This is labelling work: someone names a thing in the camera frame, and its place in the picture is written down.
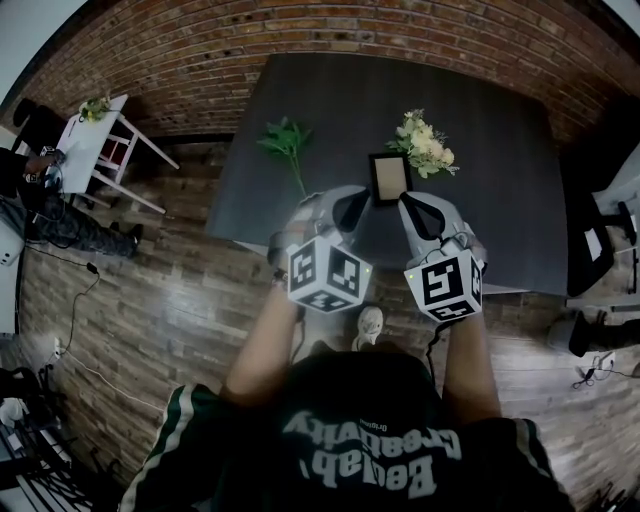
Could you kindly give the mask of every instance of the white flower bouquet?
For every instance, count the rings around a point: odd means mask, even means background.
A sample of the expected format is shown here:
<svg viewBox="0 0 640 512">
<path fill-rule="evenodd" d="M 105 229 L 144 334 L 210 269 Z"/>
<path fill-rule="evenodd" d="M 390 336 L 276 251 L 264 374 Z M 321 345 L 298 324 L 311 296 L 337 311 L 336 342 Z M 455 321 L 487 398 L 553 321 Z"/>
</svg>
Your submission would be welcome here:
<svg viewBox="0 0 640 512">
<path fill-rule="evenodd" d="M 423 178 L 442 170 L 455 175 L 459 167 L 454 167 L 454 155 L 444 147 L 446 135 L 435 131 L 422 119 L 422 110 L 412 110 L 404 115 L 402 126 L 396 128 L 396 140 L 386 146 L 400 153 L 407 153 L 411 167 L 415 167 Z"/>
</svg>

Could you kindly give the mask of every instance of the shoe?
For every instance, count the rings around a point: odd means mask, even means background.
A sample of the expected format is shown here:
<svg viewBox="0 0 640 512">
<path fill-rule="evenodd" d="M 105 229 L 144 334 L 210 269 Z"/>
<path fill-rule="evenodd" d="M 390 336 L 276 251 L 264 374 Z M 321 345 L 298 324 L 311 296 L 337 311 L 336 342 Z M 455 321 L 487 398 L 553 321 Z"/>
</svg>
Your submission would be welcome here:
<svg viewBox="0 0 640 512">
<path fill-rule="evenodd" d="M 359 352 L 364 343 L 376 344 L 376 339 L 382 332 L 384 316 L 380 308 L 368 306 L 360 312 L 358 317 L 358 336 L 351 344 L 353 352 Z"/>
<path fill-rule="evenodd" d="M 135 238 L 136 245 L 140 243 L 140 240 L 142 240 L 142 230 L 143 229 L 144 229 L 144 226 L 142 224 L 136 224 L 135 226 L 133 226 L 131 231 L 129 231 L 127 233 L 127 235 L 132 236 L 133 238 Z"/>
</svg>

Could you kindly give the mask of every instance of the red brick wall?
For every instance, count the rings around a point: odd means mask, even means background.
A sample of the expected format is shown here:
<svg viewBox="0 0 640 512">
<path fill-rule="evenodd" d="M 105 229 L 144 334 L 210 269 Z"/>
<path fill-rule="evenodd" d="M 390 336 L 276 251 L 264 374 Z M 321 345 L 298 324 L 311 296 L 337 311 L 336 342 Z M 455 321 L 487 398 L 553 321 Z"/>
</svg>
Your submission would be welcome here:
<svg viewBox="0 0 640 512">
<path fill-rule="evenodd" d="M 87 97 L 138 97 L 148 135 L 233 132 L 268 56 L 347 52 L 453 69 L 544 102 L 559 142 L 640 67 L 563 0 L 121 0 L 59 44 L 23 96 L 65 116 Z"/>
</svg>

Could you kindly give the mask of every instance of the white table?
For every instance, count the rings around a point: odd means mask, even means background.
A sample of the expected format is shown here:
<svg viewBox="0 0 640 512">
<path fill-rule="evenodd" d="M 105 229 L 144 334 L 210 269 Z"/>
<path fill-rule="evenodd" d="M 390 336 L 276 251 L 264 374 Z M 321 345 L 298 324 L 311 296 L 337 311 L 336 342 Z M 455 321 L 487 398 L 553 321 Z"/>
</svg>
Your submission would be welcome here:
<svg viewBox="0 0 640 512">
<path fill-rule="evenodd" d="M 145 137 L 122 115 L 120 111 L 126 103 L 127 98 L 128 96 L 126 94 L 113 98 L 111 100 L 110 112 L 107 112 L 104 118 L 98 122 L 89 122 L 86 120 L 81 122 L 80 114 L 76 114 L 69 119 L 57 145 L 57 148 L 67 155 L 65 163 L 61 167 L 62 192 L 65 194 L 80 194 L 96 203 L 109 207 L 110 205 L 108 203 L 86 194 L 89 181 L 91 178 L 96 178 L 122 194 L 131 197 L 134 201 L 138 201 L 164 214 L 166 213 L 164 208 L 120 185 L 125 168 L 138 139 L 142 140 L 142 142 L 153 149 L 153 151 L 173 167 L 176 169 L 180 168 L 176 162 L 163 153 L 158 146 Z M 131 132 L 132 135 L 130 139 L 111 135 L 111 129 L 116 121 L 123 124 Z M 124 144 L 127 146 L 124 158 L 120 163 L 111 161 L 110 158 L 113 156 L 113 152 L 111 155 L 101 155 L 101 151 L 107 140 L 112 141 L 114 144 Z M 103 174 L 100 170 L 96 169 L 96 166 L 115 170 L 115 179 L 112 180 Z"/>
</svg>

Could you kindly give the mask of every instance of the dark gray table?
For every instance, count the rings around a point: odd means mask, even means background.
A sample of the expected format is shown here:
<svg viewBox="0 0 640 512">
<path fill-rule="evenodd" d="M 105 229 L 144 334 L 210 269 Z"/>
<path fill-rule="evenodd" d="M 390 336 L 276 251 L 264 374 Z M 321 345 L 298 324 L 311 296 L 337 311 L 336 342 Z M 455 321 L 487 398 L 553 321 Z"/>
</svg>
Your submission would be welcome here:
<svg viewBox="0 0 640 512">
<path fill-rule="evenodd" d="M 370 185 L 368 155 L 385 152 L 404 112 L 424 108 L 460 167 L 414 190 L 453 202 L 489 251 L 485 282 L 564 295 L 564 197 L 544 106 L 508 89 L 431 66 L 376 57 L 274 55 L 224 166 L 207 233 L 267 245 L 301 200 L 285 161 L 256 144 L 284 115 L 313 128 L 300 164 L 307 191 Z M 395 207 L 372 208 L 355 252 L 379 267 L 410 259 Z"/>
</svg>

